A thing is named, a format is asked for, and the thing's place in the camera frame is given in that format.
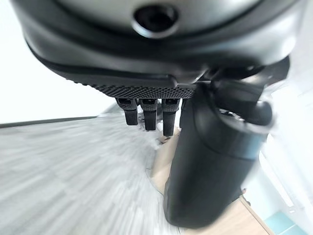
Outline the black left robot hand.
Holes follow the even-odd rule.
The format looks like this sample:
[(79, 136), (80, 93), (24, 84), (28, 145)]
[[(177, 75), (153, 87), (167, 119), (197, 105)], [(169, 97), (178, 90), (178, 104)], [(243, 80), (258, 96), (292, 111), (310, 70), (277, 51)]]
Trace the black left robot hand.
[(287, 77), (304, 0), (14, 0), (33, 55), (114, 97), (126, 123), (163, 133), (181, 110), (163, 210), (201, 228), (225, 211), (275, 121), (262, 98)]

